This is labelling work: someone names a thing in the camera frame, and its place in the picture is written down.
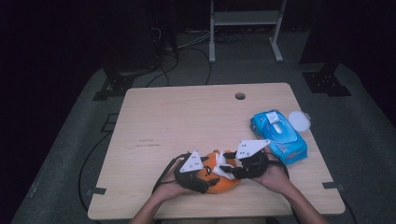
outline person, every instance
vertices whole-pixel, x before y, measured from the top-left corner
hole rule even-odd
[[[270,160],[275,160],[276,158],[271,154],[268,154]],[[184,189],[175,180],[173,175],[174,169],[171,169],[163,182],[167,184],[161,184],[153,194],[148,198],[145,204],[137,212],[134,218],[130,221],[130,224],[146,224],[151,223],[156,212],[161,207],[161,205],[167,201],[176,198],[181,194],[186,194],[191,192],[190,189]],[[261,184],[265,188],[279,193],[285,197],[285,199],[290,203],[291,207],[294,209],[295,214],[299,218],[302,224],[326,224],[328,221],[322,216],[315,207],[305,198],[305,196],[291,183],[288,177],[283,172],[283,169],[279,166],[270,165],[267,171],[258,178],[253,178],[253,181]],[[246,223],[240,220],[234,223]]]

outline orange ball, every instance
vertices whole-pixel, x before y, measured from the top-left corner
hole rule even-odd
[[[218,150],[214,150],[213,152],[207,154],[206,156],[209,158],[206,161],[203,161],[204,169],[198,172],[197,177],[203,179],[204,181],[209,181],[211,179],[219,178],[219,182],[215,186],[210,186],[207,193],[222,193],[229,189],[232,189],[235,185],[241,182],[240,179],[229,179],[224,176],[216,175],[211,172],[217,162],[216,162],[216,154],[219,153]],[[231,164],[233,167],[236,167],[236,162],[234,159],[227,159],[226,162]]]

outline table hole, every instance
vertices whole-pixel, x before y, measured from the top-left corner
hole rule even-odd
[[[236,98],[237,100],[245,100],[245,98],[247,98],[247,97],[246,97],[246,95],[245,95],[244,93],[242,93],[242,92],[237,92],[237,93],[235,94],[235,98]]]

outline gray floor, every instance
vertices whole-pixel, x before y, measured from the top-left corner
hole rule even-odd
[[[341,194],[350,204],[358,223],[396,222],[396,132],[359,78],[343,65],[335,74],[352,96],[329,97],[311,93],[302,72],[316,71],[321,64],[299,64],[308,33],[281,33],[278,44],[285,61],[276,63],[268,43],[268,34],[245,35],[231,45],[217,45],[217,62],[211,65],[208,84],[287,82],[301,106],[312,118],[311,131],[334,181],[342,184]],[[179,44],[196,36],[180,35]],[[207,44],[195,48],[208,52]],[[175,63],[165,57],[163,68]],[[168,73],[172,86],[205,85],[209,65],[197,50],[180,52],[177,67]],[[139,77],[134,88],[146,87],[161,71]],[[90,203],[110,141],[102,127],[109,114],[120,111],[122,97],[106,101],[92,98],[105,80],[103,70],[92,75],[78,97],[67,121],[59,132],[36,181],[22,203],[13,223],[94,223],[87,217],[78,197],[79,172],[81,193]],[[166,86],[164,77],[150,85]],[[331,223],[353,223],[348,210],[327,216]],[[293,217],[279,217],[281,223],[295,223]],[[127,220],[100,221],[127,223]]]

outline light wood tabletop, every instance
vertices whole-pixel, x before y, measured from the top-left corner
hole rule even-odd
[[[238,100],[237,93],[246,98]],[[256,139],[253,115],[278,109],[285,117],[301,110],[287,83],[130,89],[126,93],[88,215],[92,219],[133,217],[174,157],[197,150],[236,151],[240,140]],[[290,179],[321,214],[345,206],[310,130],[300,133],[308,158],[288,166]],[[163,204],[157,218],[264,217],[290,215],[280,195],[244,179],[222,194],[193,193]]]

